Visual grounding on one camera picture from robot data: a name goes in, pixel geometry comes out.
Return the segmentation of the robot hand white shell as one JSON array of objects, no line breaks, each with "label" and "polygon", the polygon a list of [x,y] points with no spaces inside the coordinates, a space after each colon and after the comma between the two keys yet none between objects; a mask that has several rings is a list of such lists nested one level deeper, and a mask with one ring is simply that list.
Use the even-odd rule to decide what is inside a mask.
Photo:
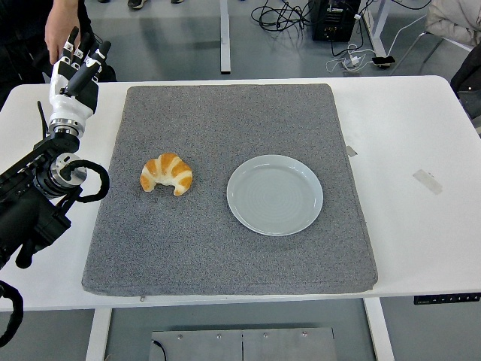
[{"label": "robot hand white shell", "polygon": [[90,34],[82,35],[74,27],[53,66],[49,100],[53,107],[50,119],[70,119],[81,122],[91,117],[98,103],[98,81],[106,66],[111,43],[98,44]]}]

